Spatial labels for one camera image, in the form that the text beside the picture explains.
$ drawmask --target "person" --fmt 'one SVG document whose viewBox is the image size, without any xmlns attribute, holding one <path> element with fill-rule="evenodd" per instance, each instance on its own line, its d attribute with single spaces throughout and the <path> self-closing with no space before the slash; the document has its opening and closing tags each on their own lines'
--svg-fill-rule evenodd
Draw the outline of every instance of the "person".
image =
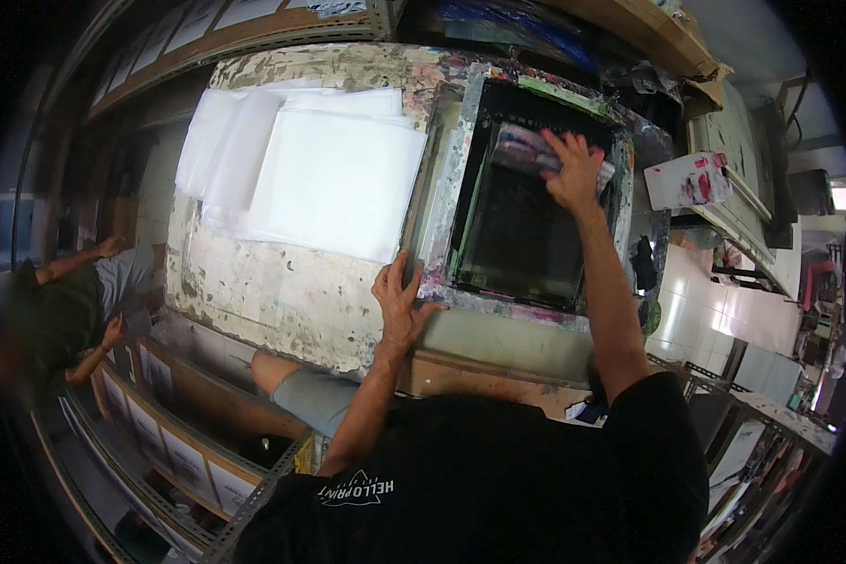
<svg viewBox="0 0 846 564">
<path fill-rule="evenodd" d="M 161 291 L 137 295 L 166 261 L 166 245 L 120 253 L 112 236 L 93 249 L 9 274 L 0 293 L 0 392 L 35 404 L 85 381 L 124 338 L 150 331 Z"/>
<path fill-rule="evenodd" d="M 653 374 L 634 301 L 595 200 L 603 152 L 543 131 L 563 163 L 548 191 L 575 216 L 609 409 L 598 429 L 492 397 L 396 400 L 429 316 L 402 287 L 407 252 L 372 285 L 383 337 L 359 387 L 255 355 L 271 400 L 332 440 L 316 476 L 283 477 L 234 561 L 686 562 L 708 511 L 703 451 L 676 377 Z"/>
</svg>

